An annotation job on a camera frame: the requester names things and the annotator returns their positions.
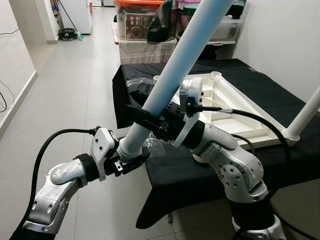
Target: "white clamp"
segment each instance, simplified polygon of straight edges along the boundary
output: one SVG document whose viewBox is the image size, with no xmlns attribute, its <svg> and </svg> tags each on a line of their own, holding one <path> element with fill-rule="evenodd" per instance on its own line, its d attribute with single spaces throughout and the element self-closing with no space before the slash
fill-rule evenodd
<svg viewBox="0 0 320 240">
<path fill-rule="evenodd" d="M 195 103 L 199 104 L 200 98 L 201 98 L 201 92 L 202 92 L 201 77 L 194 77 L 192 80 L 189 80 L 187 84 L 183 83 L 179 91 L 181 109 L 187 107 L 188 98 L 194 98 Z M 185 140 L 186 136 L 188 135 L 192 127 L 198 121 L 199 116 L 200 116 L 199 112 L 193 114 L 193 116 L 191 117 L 187 117 L 186 115 L 184 116 L 183 120 L 185 121 L 185 124 L 179 136 L 174 141 L 172 141 L 173 146 L 177 148 L 180 146 L 180 144 L 182 144 L 182 142 Z"/>
<path fill-rule="evenodd" d="M 93 157 L 99 171 L 99 180 L 102 182 L 106 179 L 104 162 L 106 154 L 110 149 L 115 147 L 115 141 L 106 128 L 99 128 L 90 145 L 90 155 Z"/>
</svg>

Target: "light blue pipe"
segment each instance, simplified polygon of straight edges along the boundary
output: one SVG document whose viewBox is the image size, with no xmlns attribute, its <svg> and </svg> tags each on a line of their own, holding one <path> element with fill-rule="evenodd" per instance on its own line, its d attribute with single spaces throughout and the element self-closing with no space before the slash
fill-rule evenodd
<svg viewBox="0 0 320 240">
<path fill-rule="evenodd" d="M 184 31 L 143 109 L 159 118 L 190 72 L 234 0 L 202 0 Z M 117 152 L 123 162 L 137 157 L 150 130 L 134 123 L 120 141 Z"/>
</svg>

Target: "orange storage box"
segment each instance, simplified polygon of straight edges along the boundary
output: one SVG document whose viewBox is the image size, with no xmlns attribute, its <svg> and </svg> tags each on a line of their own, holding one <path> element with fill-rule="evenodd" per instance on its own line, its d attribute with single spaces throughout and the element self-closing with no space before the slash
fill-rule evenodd
<svg viewBox="0 0 320 240">
<path fill-rule="evenodd" d="M 146 40 L 151 20 L 164 0 L 114 0 L 121 40 Z"/>
</svg>

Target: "mop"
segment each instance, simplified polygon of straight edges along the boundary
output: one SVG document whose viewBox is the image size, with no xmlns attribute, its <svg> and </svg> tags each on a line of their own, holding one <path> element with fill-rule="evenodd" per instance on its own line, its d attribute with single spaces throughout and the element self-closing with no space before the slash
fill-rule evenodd
<svg viewBox="0 0 320 240">
<path fill-rule="evenodd" d="M 65 11 L 65 13 L 66 13 L 66 15 L 68 16 L 70 22 L 72 23 L 74 29 L 76 30 L 76 34 L 77 34 L 77 36 L 78 36 L 78 39 L 79 39 L 80 41 L 82 41 L 84 37 L 83 37 L 82 34 L 77 30 L 76 26 L 75 26 L 74 23 L 72 22 L 71 18 L 69 17 L 69 14 L 67 13 L 65 7 L 62 5 L 61 1 L 58 0 L 58 2 L 59 2 L 59 4 L 61 4 L 61 7 L 62 7 L 63 10 Z"/>
</svg>

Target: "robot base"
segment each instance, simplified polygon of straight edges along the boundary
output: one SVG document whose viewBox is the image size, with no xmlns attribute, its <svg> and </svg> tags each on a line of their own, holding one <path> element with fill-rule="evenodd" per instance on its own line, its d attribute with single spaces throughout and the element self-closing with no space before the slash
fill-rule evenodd
<svg viewBox="0 0 320 240">
<path fill-rule="evenodd" d="M 271 227 L 262 230 L 249 230 L 244 232 L 242 236 L 250 240 L 287 240 L 279 218 L 277 216 L 274 216 L 274 218 L 275 221 Z M 232 218 L 232 225 L 236 232 L 240 229 L 234 218 Z"/>
</svg>

